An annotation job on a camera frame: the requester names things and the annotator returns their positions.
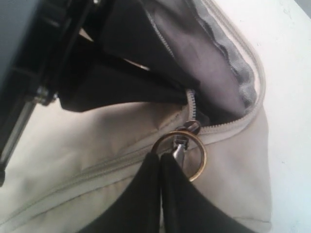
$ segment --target white surface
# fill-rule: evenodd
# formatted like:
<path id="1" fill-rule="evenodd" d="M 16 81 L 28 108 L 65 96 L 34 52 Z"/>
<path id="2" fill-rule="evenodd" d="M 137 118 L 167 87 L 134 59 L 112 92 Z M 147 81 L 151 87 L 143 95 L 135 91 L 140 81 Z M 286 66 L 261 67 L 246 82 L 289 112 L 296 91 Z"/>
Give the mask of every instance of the white surface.
<path id="1" fill-rule="evenodd" d="M 273 233 L 311 233 L 311 20 L 293 0 L 216 0 L 267 78 Z"/>

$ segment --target metal ring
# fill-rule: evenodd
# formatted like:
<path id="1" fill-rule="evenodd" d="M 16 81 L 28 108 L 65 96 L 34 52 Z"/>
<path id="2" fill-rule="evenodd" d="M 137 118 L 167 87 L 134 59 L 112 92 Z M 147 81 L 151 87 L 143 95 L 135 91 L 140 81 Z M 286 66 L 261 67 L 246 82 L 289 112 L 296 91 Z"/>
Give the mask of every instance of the metal ring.
<path id="1" fill-rule="evenodd" d="M 200 168 L 199 170 L 189 178 L 189 180 L 192 182 L 195 179 L 197 179 L 203 172 L 206 164 L 207 164 L 207 151 L 205 149 L 205 146 L 203 144 L 203 142 L 194 134 L 188 132 L 188 131 L 171 131 L 165 135 L 163 135 L 162 137 L 160 137 L 156 143 L 154 144 L 154 146 L 151 149 L 152 153 L 157 154 L 157 149 L 160 146 L 160 144 L 167 138 L 172 137 L 172 136 L 185 136 L 188 137 L 189 139 L 191 139 L 192 141 L 195 142 L 195 144 L 199 147 L 200 152 L 201 152 L 201 164 L 200 164 Z"/>

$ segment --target canvas bag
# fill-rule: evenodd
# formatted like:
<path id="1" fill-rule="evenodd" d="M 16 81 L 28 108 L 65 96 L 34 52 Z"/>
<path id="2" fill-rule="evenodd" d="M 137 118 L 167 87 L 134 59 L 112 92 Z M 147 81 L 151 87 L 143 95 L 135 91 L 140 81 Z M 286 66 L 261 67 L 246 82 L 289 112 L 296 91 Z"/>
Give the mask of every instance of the canvas bag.
<path id="1" fill-rule="evenodd" d="M 214 46 L 226 48 L 224 57 L 238 73 L 234 77 L 240 78 L 239 93 L 247 102 L 247 108 L 237 109 L 222 98 L 214 100 L 213 104 L 222 105 L 224 112 L 240 116 L 201 130 L 199 136 L 208 151 L 208 162 L 193 183 L 239 223 L 256 232 L 267 232 L 271 196 L 267 124 L 262 109 L 263 69 L 245 39 L 212 1 L 193 4 L 198 20 L 212 29 Z M 158 33 L 172 53 L 181 57 L 179 63 L 189 72 L 205 67 L 193 67 L 192 62 L 183 60 L 180 45 L 169 46 L 171 35 L 165 34 L 169 31 L 162 28 Z M 221 83 L 209 84 L 202 93 L 207 90 L 208 95 L 212 86 L 218 97 L 228 99 L 228 90 Z M 194 94 L 187 91 L 187 106 L 125 103 L 82 114 L 61 110 L 58 103 L 48 108 L 38 106 L 0 190 L 0 232 L 77 232 L 92 222 L 120 196 L 159 137 L 189 119 L 197 118 L 206 124 Z M 196 148 L 190 151 L 191 157 L 197 153 Z"/>

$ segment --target key ring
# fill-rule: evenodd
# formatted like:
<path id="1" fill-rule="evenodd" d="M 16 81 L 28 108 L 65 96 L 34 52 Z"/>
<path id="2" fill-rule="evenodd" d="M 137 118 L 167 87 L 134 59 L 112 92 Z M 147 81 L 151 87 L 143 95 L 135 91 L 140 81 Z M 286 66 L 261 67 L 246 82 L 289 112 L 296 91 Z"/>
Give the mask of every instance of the key ring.
<path id="1" fill-rule="evenodd" d="M 172 137 L 172 136 L 184 136 L 187 137 L 189 139 L 191 139 L 193 142 L 195 142 L 195 144 L 198 146 L 198 148 L 200 149 L 201 152 L 201 164 L 200 164 L 200 168 L 198 169 L 198 171 L 189 178 L 189 180 L 192 182 L 195 179 L 197 179 L 203 172 L 206 164 L 207 164 L 207 151 L 205 149 L 205 146 L 203 144 L 203 142 L 194 134 L 188 132 L 188 131 L 171 131 L 165 135 L 163 135 L 162 137 L 160 137 L 154 144 L 154 146 L 151 149 L 151 153 L 155 153 L 157 154 L 157 149 L 160 146 L 160 144 L 167 138 Z"/>

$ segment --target zipper pull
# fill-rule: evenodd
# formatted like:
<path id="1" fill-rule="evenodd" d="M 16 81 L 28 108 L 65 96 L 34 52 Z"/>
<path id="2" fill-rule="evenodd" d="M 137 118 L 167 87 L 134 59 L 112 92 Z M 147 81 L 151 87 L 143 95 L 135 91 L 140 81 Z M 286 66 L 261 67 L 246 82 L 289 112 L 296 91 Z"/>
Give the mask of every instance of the zipper pull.
<path id="1" fill-rule="evenodd" d="M 201 130 L 201 124 L 197 120 L 187 121 L 183 126 L 178 127 L 177 131 L 187 131 L 194 135 L 199 134 Z M 185 152 L 188 149 L 189 139 L 182 135 L 177 135 L 173 140 L 172 154 L 178 165 L 183 168 L 185 160 Z"/>

